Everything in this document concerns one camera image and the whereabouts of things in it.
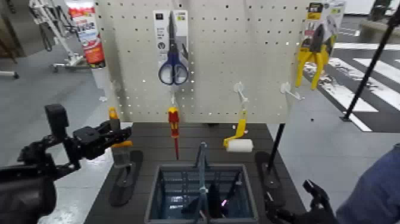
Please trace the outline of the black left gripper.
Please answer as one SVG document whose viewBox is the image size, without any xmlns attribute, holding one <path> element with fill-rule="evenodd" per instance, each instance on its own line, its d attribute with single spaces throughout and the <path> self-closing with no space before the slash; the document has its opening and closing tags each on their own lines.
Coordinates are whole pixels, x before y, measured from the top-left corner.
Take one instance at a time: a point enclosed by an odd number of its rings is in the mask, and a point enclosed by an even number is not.
<svg viewBox="0 0 400 224">
<path fill-rule="evenodd" d="M 73 138 L 77 141 L 80 155 L 93 160 L 104 154 L 107 144 L 111 148 L 130 147 L 132 142 L 128 138 L 131 134 L 131 128 L 122 129 L 119 119 L 111 119 L 102 122 L 98 127 L 85 126 L 75 130 Z"/>
</svg>

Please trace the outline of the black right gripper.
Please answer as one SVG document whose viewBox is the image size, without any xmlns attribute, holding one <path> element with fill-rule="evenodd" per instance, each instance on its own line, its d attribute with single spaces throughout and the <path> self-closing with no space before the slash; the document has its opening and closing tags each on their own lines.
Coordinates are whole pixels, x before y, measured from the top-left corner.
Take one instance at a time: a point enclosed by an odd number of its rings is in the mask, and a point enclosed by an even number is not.
<svg viewBox="0 0 400 224">
<path fill-rule="evenodd" d="M 271 216 L 271 221 L 274 223 L 285 221 L 293 224 L 338 224 L 332 210 L 323 206 L 313 207 L 301 214 L 282 209 L 284 207 L 282 190 L 266 190 L 264 202 L 265 214 Z"/>
</svg>

